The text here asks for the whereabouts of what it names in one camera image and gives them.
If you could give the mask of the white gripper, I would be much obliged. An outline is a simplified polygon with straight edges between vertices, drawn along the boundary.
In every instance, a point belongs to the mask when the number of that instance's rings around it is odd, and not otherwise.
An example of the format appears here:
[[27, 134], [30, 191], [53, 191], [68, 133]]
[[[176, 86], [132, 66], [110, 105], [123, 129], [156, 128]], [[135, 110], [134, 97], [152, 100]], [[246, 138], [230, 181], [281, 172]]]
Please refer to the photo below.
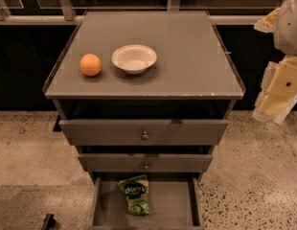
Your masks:
[[[279, 10], [276, 8], [258, 20], [254, 29], [273, 33]], [[259, 122], [281, 123], [297, 103], [297, 57], [285, 56], [279, 63], [270, 61], [263, 74], [261, 89], [253, 118]]]

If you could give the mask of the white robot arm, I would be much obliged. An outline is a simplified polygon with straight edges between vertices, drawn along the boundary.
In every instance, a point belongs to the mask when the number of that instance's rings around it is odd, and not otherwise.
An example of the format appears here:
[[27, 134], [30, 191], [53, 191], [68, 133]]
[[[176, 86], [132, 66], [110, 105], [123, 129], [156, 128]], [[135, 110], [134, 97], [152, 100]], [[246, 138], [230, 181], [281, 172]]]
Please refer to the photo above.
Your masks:
[[273, 33], [274, 47], [285, 57], [278, 63], [268, 62], [252, 116], [279, 124], [297, 103], [297, 0], [285, 0], [258, 20], [254, 29]]

